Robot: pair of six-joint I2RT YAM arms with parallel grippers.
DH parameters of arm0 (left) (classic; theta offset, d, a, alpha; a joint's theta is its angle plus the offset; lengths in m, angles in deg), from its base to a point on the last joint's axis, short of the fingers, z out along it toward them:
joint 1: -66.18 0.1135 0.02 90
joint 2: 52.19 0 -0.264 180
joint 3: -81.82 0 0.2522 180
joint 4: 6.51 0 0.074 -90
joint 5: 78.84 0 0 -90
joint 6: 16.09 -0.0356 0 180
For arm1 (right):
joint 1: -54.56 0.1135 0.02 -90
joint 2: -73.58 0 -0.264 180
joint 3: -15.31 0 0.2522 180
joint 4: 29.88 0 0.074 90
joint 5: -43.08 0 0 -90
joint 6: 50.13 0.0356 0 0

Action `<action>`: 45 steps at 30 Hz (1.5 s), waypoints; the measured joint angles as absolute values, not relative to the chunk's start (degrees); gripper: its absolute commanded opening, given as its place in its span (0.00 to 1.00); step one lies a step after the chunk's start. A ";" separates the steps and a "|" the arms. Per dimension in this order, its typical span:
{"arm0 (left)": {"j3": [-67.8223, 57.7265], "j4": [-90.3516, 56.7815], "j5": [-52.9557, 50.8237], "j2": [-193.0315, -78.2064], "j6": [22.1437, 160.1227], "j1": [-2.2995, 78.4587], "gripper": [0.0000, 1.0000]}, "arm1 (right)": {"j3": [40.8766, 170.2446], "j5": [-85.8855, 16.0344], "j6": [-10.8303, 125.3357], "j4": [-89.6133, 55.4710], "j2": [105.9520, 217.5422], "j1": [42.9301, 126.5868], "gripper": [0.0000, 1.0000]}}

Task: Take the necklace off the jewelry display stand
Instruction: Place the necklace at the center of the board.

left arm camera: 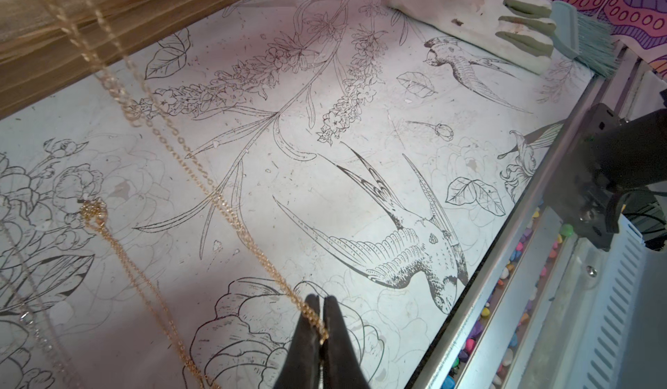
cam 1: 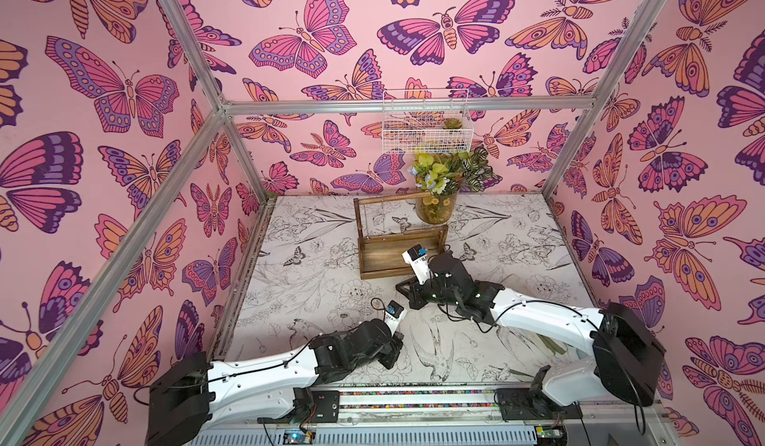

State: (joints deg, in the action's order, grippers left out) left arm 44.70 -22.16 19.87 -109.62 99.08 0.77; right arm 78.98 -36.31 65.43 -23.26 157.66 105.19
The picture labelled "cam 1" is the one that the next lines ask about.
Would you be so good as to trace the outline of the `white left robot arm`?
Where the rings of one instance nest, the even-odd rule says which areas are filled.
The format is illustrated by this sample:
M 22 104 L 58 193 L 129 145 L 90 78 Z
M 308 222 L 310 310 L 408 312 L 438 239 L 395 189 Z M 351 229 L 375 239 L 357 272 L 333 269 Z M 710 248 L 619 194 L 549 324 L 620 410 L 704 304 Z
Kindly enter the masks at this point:
M 209 362 L 205 352 L 197 352 L 151 385 L 145 443 L 183 445 L 213 425 L 309 414 L 310 388 L 338 382 L 369 363 L 394 366 L 405 317 L 405 310 L 391 306 L 383 318 L 256 360 Z

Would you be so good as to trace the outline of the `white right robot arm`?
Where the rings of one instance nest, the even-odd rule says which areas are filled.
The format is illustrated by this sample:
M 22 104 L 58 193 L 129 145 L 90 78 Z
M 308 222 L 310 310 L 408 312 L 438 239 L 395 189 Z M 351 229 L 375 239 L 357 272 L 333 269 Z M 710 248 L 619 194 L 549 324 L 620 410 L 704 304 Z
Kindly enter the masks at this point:
M 583 352 L 576 363 L 539 370 L 534 386 L 542 400 L 569 406 L 610 395 L 635 407 L 655 401 L 665 348 L 629 308 L 614 303 L 573 307 L 476 281 L 452 254 L 428 256 L 420 245 L 403 252 L 402 258 L 414 277 L 396 289 L 413 310 L 435 304 L 448 318 L 472 322 L 482 332 L 528 330 Z

